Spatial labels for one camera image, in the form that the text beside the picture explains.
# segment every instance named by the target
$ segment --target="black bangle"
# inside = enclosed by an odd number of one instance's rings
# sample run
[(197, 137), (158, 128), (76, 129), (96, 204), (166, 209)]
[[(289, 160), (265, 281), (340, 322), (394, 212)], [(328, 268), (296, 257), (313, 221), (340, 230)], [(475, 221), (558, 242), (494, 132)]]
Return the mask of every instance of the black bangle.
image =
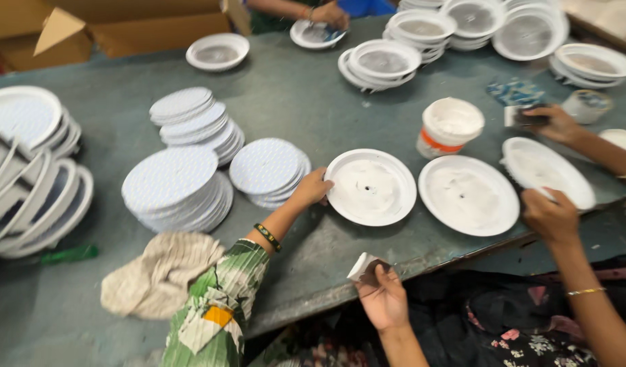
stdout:
[(281, 251), (281, 245), (279, 245), (279, 241), (276, 240), (276, 238), (270, 233), (269, 230), (265, 229), (265, 227), (260, 225), (259, 223), (256, 223), (254, 225), (254, 228), (258, 230), (259, 233), (261, 233), (263, 237), (268, 240), (268, 242), (270, 242), (270, 245), (275, 248), (276, 252)]

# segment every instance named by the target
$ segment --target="gray workbench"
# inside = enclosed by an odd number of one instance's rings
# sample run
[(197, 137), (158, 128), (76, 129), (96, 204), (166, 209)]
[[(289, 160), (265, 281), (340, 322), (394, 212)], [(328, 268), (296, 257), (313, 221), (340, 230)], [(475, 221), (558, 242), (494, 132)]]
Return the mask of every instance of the gray workbench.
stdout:
[[(222, 74), (192, 68), (180, 50), (0, 77), (0, 88), (31, 84), (54, 91), (81, 124), (84, 148), (77, 160), (93, 172), (95, 198), (61, 246), (93, 242), (101, 249), (98, 258), (84, 263), (0, 274), (0, 366), (77, 365), (72, 361), (110, 366), (164, 344), (167, 322), (109, 314), (100, 307), (99, 282), (140, 255), (153, 237), (125, 208), (120, 188), (134, 165), (164, 148), (147, 111), (172, 91), (210, 88), (248, 141), (284, 138), (306, 152), (314, 166), (369, 147), (396, 156), (417, 177), (428, 162), (415, 150), (421, 114), (436, 99), (464, 99), (483, 111), (483, 134), (461, 153), (501, 170), (503, 141), (521, 133), (503, 128), (502, 105), (487, 95), (486, 85), (495, 77), (502, 82), (514, 76), (531, 79), (553, 102), (574, 90), (555, 82), (544, 63), (511, 62), (488, 46), (469, 53), (448, 51), (400, 88), (360, 93), (342, 78), (337, 59), (349, 47), (380, 38), (386, 21), (356, 20), (338, 47), (324, 52), (298, 48), (287, 33), (251, 37), (248, 60)], [(626, 83), (607, 93), (616, 107), (594, 128), (626, 129)], [(626, 196), (626, 186), (599, 167), (573, 163), (590, 180), (600, 204)], [(212, 235), (230, 246), (268, 214), (236, 192), (231, 213)], [(355, 225), (332, 208), (312, 208), (271, 260), (246, 335), (352, 299), (355, 293), (345, 276), (364, 251), (398, 263), (409, 278), (526, 235), (522, 223), (495, 237), (458, 233), (420, 199), (404, 220), (383, 228)]]

